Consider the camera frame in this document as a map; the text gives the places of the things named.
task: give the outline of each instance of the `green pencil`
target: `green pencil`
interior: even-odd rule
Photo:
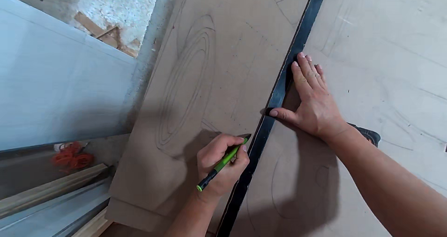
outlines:
[[[226,166],[228,162],[230,162],[230,160],[234,157],[234,155],[236,155],[237,151],[239,150],[239,147],[247,143],[247,141],[251,137],[251,134],[244,134],[239,137],[242,137],[244,139],[244,142],[241,143],[240,145],[237,145],[229,153],[225,154],[223,158],[219,161],[219,163],[217,163],[217,165],[214,167],[214,169],[210,173],[208,173],[208,176],[202,179],[200,183],[198,183],[196,187],[199,192],[203,191],[203,189],[208,185],[211,179],[213,179],[220,172],[220,170],[222,170],[222,168]]]

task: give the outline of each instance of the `light blue board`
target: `light blue board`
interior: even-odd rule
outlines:
[[[19,0],[0,41],[0,151],[122,133],[135,58]]]

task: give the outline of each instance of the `fingernail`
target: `fingernail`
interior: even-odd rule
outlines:
[[[272,111],[270,112],[270,115],[271,115],[272,117],[276,117],[276,116],[278,115],[278,112],[277,112],[276,110],[272,110]]]

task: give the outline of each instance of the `black ruler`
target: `black ruler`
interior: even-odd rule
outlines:
[[[303,51],[322,2],[323,0],[308,0],[305,11],[292,39],[292,43],[290,44],[284,62],[282,63],[281,71],[278,74],[270,94],[269,101],[265,106],[266,109],[282,106],[286,91],[292,81],[291,64],[296,58],[296,55]],[[274,118],[262,115],[248,150],[250,164],[233,187],[227,206],[220,220],[217,237],[227,237],[230,235],[274,122]]]

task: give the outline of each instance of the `forearm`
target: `forearm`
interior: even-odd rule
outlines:
[[[392,235],[447,235],[447,199],[369,143],[355,128],[327,143]]]
[[[165,237],[203,237],[205,236],[219,198],[204,198],[194,191],[186,205],[175,218]]]

